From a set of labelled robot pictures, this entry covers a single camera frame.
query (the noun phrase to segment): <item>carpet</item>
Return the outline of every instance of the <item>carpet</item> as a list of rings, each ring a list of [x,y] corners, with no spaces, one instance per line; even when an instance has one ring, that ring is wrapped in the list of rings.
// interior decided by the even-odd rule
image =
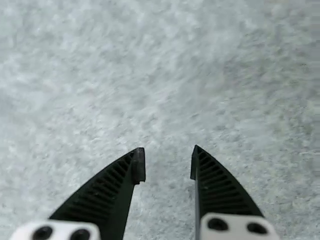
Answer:
[[[146,183],[124,239],[192,240],[195,144],[283,240],[318,239],[311,12],[305,0],[0,0],[0,240],[136,147]]]

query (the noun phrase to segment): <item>mounting hole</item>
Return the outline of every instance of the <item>mounting hole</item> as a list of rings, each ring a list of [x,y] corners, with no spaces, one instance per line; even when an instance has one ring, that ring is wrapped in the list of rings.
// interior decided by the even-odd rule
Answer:
[[[78,229],[72,233],[70,240],[89,240],[90,232],[86,229]]]
[[[259,223],[251,222],[247,226],[247,229],[251,233],[265,235],[268,233],[267,229]]]
[[[50,238],[51,234],[53,232],[52,227],[50,226],[42,226],[38,228],[32,236],[33,240],[47,240]]]
[[[221,218],[211,218],[208,221],[208,228],[216,231],[227,231],[229,229],[228,224]]]

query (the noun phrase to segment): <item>ribbed texture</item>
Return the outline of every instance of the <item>ribbed texture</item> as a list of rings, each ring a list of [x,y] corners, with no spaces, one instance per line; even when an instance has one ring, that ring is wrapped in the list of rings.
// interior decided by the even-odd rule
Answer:
[[[246,201],[244,189],[210,154],[198,148],[199,197],[205,212],[253,215],[256,208]]]
[[[65,203],[65,211],[59,215],[67,221],[84,221],[105,223],[113,212],[117,194],[126,177],[134,153],[130,152],[123,158],[109,165],[90,184],[81,189],[74,199]]]

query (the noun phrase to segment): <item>white plastic mount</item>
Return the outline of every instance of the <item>white plastic mount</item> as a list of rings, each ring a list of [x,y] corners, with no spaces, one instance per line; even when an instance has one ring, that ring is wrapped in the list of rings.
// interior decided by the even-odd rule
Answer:
[[[208,213],[200,222],[200,240],[280,240],[260,216]]]
[[[92,223],[43,220],[20,226],[9,240],[101,240]]]

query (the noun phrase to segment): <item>black hole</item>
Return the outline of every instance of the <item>black hole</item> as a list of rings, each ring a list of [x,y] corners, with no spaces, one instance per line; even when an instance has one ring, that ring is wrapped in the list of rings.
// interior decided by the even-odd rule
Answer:
[[[227,231],[229,229],[228,224],[220,218],[211,218],[208,221],[208,228],[217,231]]]
[[[89,240],[90,232],[86,229],[79,229],[72,233],[70,240]]]
[[[259,223],[251,222],[247,225],[248,231],[256,234],[267,234],[267,229]]]
[[[50,226],[43,226],[36,230],[32,236],[33,240],[47,240],[50,238],[53,229]]]

